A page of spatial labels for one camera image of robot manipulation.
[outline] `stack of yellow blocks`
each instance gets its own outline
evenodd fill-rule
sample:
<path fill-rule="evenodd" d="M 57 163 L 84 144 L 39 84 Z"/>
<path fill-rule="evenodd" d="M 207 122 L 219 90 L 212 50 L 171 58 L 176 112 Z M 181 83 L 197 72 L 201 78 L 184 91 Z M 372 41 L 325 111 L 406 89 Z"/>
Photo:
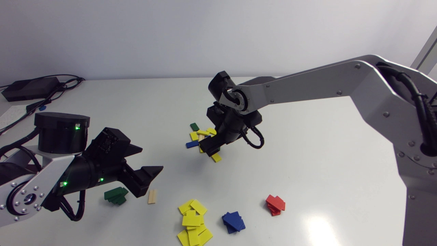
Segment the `stack of yellow blocks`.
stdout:
<path fill-rule="evenodd" d="M 208 128 L 206 131 L 199 129 L 197 131 L 191 132 L 190 137 L 191 137 L 192 141 L 199 141 L 200 142 L 200 141 L 205 139 L 205 136 L 208 136 L 210 134 L 212 136 L 215 136 L 217 134 L 217 132 L 215 131 L 214 128 Z M 200 151 L 200 153 L 203 153 L 203 150 L 200 148 L 200 146 L 199 146 L 199 151 Z M 219 162 L 222 160 L 222 158 L 220 157 L 220 155 L 218 153 L 213 154 L 211 156 L 211 158 L 214 160 L 214 162 Z"/>
<path fill-rule="evenodd" d="M 203 215 L 208 211 L 198 200 L 191 199 L 179 207 L 182 225 L 187 229 L 177 237 L 182 246 L 203 246 L 212 238 L 212 233 L 206 228 Z"/>

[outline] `stack of red blocks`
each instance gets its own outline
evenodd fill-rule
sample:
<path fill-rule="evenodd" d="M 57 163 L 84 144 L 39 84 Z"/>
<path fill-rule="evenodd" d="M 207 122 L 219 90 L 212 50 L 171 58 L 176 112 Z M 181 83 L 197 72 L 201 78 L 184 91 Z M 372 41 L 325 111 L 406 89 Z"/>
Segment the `stack of red blocks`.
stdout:
<path fill-rule="evenodd" d="M 274 197 L 269 195 L 269 197 L 266 199 L 266 202 L 272 216 L 280 215 L 281 210 L 285 211 L 285 202 L 278 196 Z"/>

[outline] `small blue object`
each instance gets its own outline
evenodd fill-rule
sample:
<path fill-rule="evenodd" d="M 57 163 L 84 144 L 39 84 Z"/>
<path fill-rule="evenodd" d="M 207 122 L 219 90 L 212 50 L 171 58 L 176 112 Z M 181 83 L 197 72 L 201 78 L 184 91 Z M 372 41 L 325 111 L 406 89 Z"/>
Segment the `small blue object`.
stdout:
<path fill-rule="evenodd" d="M 195 147 L 195 146 L 199 146 L 199 141 L 194 140 L 192 142 L 186 143 L 185 145 L 187 146 L 187 148 L 192 148 L 192 147 Z"/>
<path fill-rule="evenodd" d="M 246 225 L 244 225 L 244 221 L 241 219 L 238 212 L 226 213 L 222 216 L 222 219 L 229 234 L 246 229 Z"/>

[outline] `stack of green blocks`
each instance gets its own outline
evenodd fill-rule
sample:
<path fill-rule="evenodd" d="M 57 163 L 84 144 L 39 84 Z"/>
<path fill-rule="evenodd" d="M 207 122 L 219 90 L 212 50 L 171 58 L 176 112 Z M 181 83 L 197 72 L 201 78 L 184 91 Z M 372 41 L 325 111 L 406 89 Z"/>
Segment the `stack of green blocks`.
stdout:
<path fill-rule="evenodd" d="M 108 202 L 112 202 L 113 204 L 122 205 L 125 201 L 125 195 L 129 193 L 128 190 L 125 188 L 115 188 L 112 190 L 109 190 L 105 192 L 105 200 L 108 200 Z"/>

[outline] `white table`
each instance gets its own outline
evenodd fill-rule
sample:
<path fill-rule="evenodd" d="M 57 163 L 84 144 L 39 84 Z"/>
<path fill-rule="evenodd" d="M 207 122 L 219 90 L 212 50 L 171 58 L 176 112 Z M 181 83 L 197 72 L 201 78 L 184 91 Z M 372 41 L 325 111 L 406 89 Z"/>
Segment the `white table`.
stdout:
<path fill-rule="evenodd" d="M 233 78 L 236 84 L 250 78 Z M 406 188 L 392 145 L 359 115 L 350 98 L 271 105 L 260 110 L 260 150 L 243 140 L 223 146 L 214 163 L 198 148 L 186 149 L 190 123 L 214 127 L 206 109 L 214 98 L 210 78 L 86 81 L 47 106 L 47 111 L 91 117 L 88 143 L 104 127 L 120 129 L 143 147 L 128 157 L 134 169 L 163 165 L 147 195 L 103 199 L 110 183 L 87 190 L 85 215 L 70 221 L 61 210 L 0 228 L 0 245 L 180 245 L 177 207 L 191 198 L 208 208 L 205 224 L 214 234 L 207 246 L 223 245 L 401 245 Z M 0 146 L 33 129 L 34 117 L 0 137 Z M 27 145 L 37 144 L 37 138 Z M 269 194 L 287 203 L 272 217 Z M 77 207 L 78 194 L 67 199 Z M 238 211 L 246 229 L 228 235 L 221 216 Z"/>

